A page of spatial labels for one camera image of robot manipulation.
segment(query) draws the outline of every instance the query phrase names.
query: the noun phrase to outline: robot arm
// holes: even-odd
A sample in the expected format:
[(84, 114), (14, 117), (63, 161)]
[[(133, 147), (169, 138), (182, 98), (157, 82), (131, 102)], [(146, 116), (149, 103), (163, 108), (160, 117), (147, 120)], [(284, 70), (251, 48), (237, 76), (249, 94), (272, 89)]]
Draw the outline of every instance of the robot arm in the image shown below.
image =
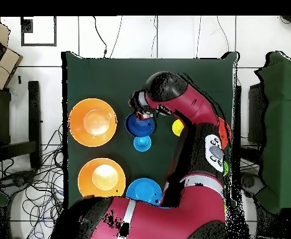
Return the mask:
[(155, 113), (175, 115), (184, 125), (212, 123), (218, 119), (212, 104), (184, 78), (170, 72), (151, 76), (142, 90), (135, 91), (129, 100), (141, 120), (153, 118)]
[(57, 220), (52, 239), (224, 239), (223, 152), (213, 105), (168, 72), (151, 76), (129, 105), (142, 120), (160, 113), (185, 125), (161, 206), (85, 197)]

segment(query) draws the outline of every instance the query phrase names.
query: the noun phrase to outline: blue bowl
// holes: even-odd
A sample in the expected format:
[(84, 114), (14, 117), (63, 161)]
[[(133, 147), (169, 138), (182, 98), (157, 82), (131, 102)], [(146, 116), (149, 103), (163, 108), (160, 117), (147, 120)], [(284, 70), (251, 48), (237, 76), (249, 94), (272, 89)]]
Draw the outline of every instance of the blue bowl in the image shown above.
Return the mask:
[(134, 113), (127, 116), (124, 125), (128, 133), (141, 138), (144, 136), (150, 136), (155, 129), (155, 123), (153, 119), (139, 120)]
[(134, 148), (140, 152), (145, 152), (151, 147), (151, 138), (149, 136), (144, 136), (142, 138), (135, 137), (133, 140)]
[(159, 205), (162, 200), (162, 191), (158, 183), (154, 180), (140, 178), (129, 185), (126, 197)]

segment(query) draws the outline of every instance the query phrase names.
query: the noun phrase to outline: table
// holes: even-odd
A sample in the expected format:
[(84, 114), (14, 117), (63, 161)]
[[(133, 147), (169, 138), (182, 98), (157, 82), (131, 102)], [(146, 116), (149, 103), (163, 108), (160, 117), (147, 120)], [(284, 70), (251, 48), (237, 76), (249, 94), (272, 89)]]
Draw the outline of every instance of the table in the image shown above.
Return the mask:
[(268, 99), (261, 177), (266, 183), (256, 199), (270, 213), (291, 208), (291, 60), (272, 52), (259, 71)]
[(124, 127), (126, 116), (132, 113), (127, 104), (128, 99), (154, 73), (163, 70), (186, 73), (220, 105), (226, 121), (231, 124), (233, 63), (237, 60), (236, 52), (228, 53), (223, 59), (81, 59), (71, 52), (65, 52), (62, 59), (65, 88), (63, 97), (67, 97), (67, 109), (63, 109), (64, 122), (72, 108), (86, 98), (106, 101), (113, 107), (118, 119), (114, 137), (97, 148), (82, 146), (73, 139), (69, 130), (64, 130), (68, 139), (68, 173), (64, 178), (68, 182), (68, 190), (65, 190), (66, 197), (68, 194), (68, 207), (81, 197), (77, 186), (80, 169), (97, 157), (108, 157), (122, 167), (126, 175), (126, 189), (140, 177), (153, 179), (164, 188), (170, 160), (178, 141), (178, 137), (172, 132), (175, 118), (158, 117), (157, 130), (151, 135), (152, 146), (146, 152), (134, 149), (133, 137)]

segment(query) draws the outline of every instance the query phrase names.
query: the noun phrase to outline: white tile floor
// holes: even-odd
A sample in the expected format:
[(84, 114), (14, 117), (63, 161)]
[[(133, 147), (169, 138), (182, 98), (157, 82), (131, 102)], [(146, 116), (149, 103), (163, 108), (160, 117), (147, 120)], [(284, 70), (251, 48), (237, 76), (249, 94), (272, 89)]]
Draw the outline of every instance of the white tile floor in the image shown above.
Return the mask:
[[(254, 71), (264, 66), (266, 53), (270, 51), (283, 51), (291, 57), (291, 23), (284, 24), (280, 16), (219, 16), (218, 18), (216, 16), (159, 16), (159, 34), (154, 39), (156, 35), (154, 18), (154, 16), (123, 16), (112, 58), (155, 58), (157, 53), (159, 58), (220, 58), (228, 50), (238, 51), (240, 53), (238, 78), (242, 85), (241, 136), (247, 137), (247, 92), (251, 85), (259, 82)], [(22, 47), (20, 18), (0, 17), (0, 19), (11, 30), (9, 47), (24, 57), (9, 84), (12, 92), (12, 142), (28, 139), (27, 82), (38, 80), (43, 121), (42, 143), (47, 144), (52, 133), (62, 123), (60, 52), (72, 51), (88, 58), (102, 57), (104, 44), (96, 33), (95, 20), (93, 17), (57, 17), (56, 47)], [(33, 19), (34, 31), (25, 34), (25, 42), (52, 41), (52, 17), (30, 19)], [(107, 57), (109, 57), (116, 41), (121, 16), (96, 17), (96, 19), (98, 31), (107, 43)], [(18, 84), (18, 75), (21, 76), (21, 84)], [(51, 143), (59, 144), (58, 137), (55, 137)], [(49, 146), (46, 151), (56, 147)], [(29, 169), (28, 155), (16, 159), (11, 171), (21, 169)], [(34, 189), (28, 189), (27, 195), (33, 198), (41, 196)], [(13, 235), (22, 239), (32, 230), (35, 221), (33, 218), (33, 222), (28, 222), (29, 216), (22, 209), (24, 200), (25, 191), (14, 199), (11, 211)], [(31, 205), (24, 205), (28, 211), (32, 208)], [(256, 210), (252, 199), (243, 197), (243, 209), (250, 233), (254, 235)], [(31, 239), (47, 239), (52, 231), (50, 227), (52, 222), (40, 222), (40, 225), (35, 228), (36, 236), (33, 235)]]

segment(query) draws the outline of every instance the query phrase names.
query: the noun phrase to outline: green light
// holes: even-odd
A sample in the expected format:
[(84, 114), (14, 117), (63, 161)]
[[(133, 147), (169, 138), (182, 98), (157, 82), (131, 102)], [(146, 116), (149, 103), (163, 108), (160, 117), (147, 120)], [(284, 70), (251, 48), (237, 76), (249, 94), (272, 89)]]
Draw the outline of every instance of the green light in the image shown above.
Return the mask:
[(223, 166), (224, 166), (224, 176), (225, 176), (228, 173), (228, 164), (226, 163), (226, 161), (224, 161)]

